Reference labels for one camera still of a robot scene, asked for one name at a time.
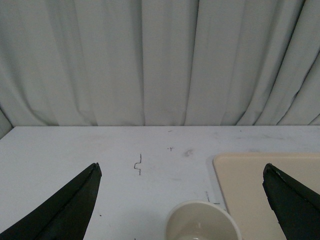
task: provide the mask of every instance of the cup rim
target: cup rim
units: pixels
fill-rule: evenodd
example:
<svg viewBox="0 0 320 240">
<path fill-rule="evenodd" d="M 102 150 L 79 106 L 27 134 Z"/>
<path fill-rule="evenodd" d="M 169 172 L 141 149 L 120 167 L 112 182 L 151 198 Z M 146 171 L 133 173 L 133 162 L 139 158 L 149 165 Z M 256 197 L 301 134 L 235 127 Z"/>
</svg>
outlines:
<svg viewBox="0 0 320 240">
<path fill-rule="evenodd" d="M 235 220 L 231 217 L 231 215 L 224 209 L 222 209 L 221 207 L 219 206 L 216 206 L 215 204 L 211 203 L 211 202 L 208 202 L 208 201 L 204 201 L 204 200 L 188 200 L 188 201 L 183 201 L 181 203 L 179 203 L 178 205 L 176 205 L 174 208 L 171 209 L 171 211 L 169 212 L 169 214 L 167 215 L 166 217 L 166 220 L 165 220 L 165 230 L 164 230 L 164 234 L 165 234 L 165 239 L 167 239 L 167 228 L 168 228 L 168 223 L 169 223 L 169 220 L 171 218 L 171 216 L 173 215 L 173 213 L 185 206 L 185 205 L 189 205 L 189 204 L 203 204 L 203 205 L 208 205 L 208 206 L 211 206 L 213 208 L 215 208 L 216 210 L 218 210 L 219 212 L 221 212 L 232 224 L 235 232 L 236 232 L 236 236 L 238 238 L 238 240 L 242 240 L 242 236 L 241 236 L 241 232 L 240 232 L 240 229 L 238 227 L 238 225 L 236 224 Z"/>
</svg>

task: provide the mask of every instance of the white curtain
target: white curtain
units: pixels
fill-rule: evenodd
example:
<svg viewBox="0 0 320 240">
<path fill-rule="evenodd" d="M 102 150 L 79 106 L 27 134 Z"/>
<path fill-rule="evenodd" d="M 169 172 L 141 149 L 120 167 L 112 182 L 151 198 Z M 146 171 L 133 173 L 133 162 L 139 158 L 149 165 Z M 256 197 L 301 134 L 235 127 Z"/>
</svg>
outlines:
<svg viewBox="0 0 320 240">
<path fill-rule="evenodd" d="M 319 124 L 319 12 L 317 0 L 0 1 L 0 108 L 13 126 Z"/>
</svg>

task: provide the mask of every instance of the white table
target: white table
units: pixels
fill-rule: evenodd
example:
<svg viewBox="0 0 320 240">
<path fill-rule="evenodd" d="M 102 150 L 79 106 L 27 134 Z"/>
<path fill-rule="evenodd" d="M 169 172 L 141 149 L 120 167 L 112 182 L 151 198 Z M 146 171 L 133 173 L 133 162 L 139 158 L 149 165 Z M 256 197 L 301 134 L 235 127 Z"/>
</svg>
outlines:
<svg viewBox="0 0 320 240">
<path fill-rule="evenodd" d="M 98 162 L 102 178 L 84 239 L 163 240 L 178 203 L 225 208 L 217 154 L 319 147 L 319 126 L 15 127 L 0 140 L 0 232 Z"/>
</svg>

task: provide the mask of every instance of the cutting board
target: cutting board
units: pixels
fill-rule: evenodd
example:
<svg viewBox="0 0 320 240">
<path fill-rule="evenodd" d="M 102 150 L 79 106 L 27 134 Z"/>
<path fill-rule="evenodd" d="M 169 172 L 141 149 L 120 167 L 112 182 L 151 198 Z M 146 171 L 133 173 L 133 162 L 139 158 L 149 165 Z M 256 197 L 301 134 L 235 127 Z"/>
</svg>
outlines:
<svg viewBox="0 0 320 240">
<path fill-rule="evenodd" d="M 320 193 L 320 153 L 217 155 L 213 166 L 224 201 L 244 240 L 286 240 L 262 186 L 267 163 Z"/>
</svg>

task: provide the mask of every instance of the ceramic mug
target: ceramic mug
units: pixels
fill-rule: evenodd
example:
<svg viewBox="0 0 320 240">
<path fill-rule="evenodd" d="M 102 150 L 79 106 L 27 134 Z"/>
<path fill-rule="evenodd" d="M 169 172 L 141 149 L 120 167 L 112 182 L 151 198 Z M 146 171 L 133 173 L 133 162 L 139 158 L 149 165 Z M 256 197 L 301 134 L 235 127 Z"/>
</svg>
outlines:
<svg viewBox="0 0 320 240">
<path fill-rule="evenodd" d="M 242 240 L 232 217 L 220 207 L 202 200 L 180 203 L 169 213 L 166 240 Z"/>
</svg>

